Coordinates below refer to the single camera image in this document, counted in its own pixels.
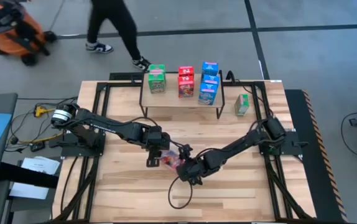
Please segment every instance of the person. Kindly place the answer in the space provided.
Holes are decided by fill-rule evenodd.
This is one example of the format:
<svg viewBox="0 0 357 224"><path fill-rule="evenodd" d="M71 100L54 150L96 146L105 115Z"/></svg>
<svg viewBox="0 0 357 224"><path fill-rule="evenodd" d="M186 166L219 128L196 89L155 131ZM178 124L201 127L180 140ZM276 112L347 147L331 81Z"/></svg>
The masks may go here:
<svg viewBox="0 0 357 224"><path fill-rule="evenodd" d="M124 45L129 52L132 63L143 71L151 64L145 59L137 47L137 27L123 0L91 0L91 9L86 50L107 54L114 49L112 46L98 42L97 36L105 19L109 19L119 32Z"/></svg>

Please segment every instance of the wooden shelf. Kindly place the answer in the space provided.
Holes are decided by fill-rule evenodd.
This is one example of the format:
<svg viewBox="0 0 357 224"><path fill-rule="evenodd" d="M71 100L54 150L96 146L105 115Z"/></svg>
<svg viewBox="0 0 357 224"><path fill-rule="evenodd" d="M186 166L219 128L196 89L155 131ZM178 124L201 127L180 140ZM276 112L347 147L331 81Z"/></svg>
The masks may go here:
<svg viewBox="0 0 357 224"><path fill-rule="evenodd" d="M148 73L144 75L141 104L145 108L178 107L178 108L221 108L224 105L221 82L218 85L217 95L213 105L198 103L201 74L195 74L193 97L179 98L179 86L177 73L166 73L166 92L152 94L148 84Z"/></svg>

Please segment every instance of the red box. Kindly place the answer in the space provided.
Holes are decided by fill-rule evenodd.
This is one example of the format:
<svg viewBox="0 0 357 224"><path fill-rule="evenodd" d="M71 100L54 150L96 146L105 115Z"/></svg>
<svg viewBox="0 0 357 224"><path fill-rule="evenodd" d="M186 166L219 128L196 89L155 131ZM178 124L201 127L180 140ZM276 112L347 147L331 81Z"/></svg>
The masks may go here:
<svg viewBox="0 0 357 224"><path fill-rule="evenodd" d="M181 66L178 68L178 75L181 76L193 76L193 66Z"/></svg>
<svg viewBox="0 0 357 224"><path fill-rule="evenodd" d="M178 97L191 97L193 96L193 87L195 81L193 76L178 77Z"/></svg>

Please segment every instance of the sneaker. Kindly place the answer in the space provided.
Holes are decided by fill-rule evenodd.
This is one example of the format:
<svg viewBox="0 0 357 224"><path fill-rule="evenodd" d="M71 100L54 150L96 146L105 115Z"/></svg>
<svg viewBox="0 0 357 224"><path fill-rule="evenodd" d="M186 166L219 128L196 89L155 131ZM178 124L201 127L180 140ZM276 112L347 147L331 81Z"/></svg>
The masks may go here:
<svg viewBox="0 0 357 224"><path fill-rule="evenodd" d="M113 47L108 45L108 44L102 44L102 43L86 43L86 50L89 52L96 52L96 53L102 53L102 54L108 54L114 51Z"/></svg>
<svg viewBox="0 0 357 224"><path fill-rule="evenodd" d="M141 57L140 60L131 60L134 66L140 68L141 70L148 72L148 67L151 64L147 59Z"/></svg>

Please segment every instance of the black pants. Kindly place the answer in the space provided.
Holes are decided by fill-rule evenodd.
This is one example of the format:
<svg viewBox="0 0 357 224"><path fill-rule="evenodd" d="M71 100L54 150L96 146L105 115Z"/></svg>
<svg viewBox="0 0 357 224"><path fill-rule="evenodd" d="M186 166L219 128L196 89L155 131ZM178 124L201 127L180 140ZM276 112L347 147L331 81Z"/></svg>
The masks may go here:
<svg viewBox="0 0 357 224"><path fill-rule="evenodd" d="M109 19L122 37L132 59L139 60L141 55L137 48L137 27L123 0L91 1L93 8L91 9L87 41L95 43L102 23L105 19Z"/></svg>

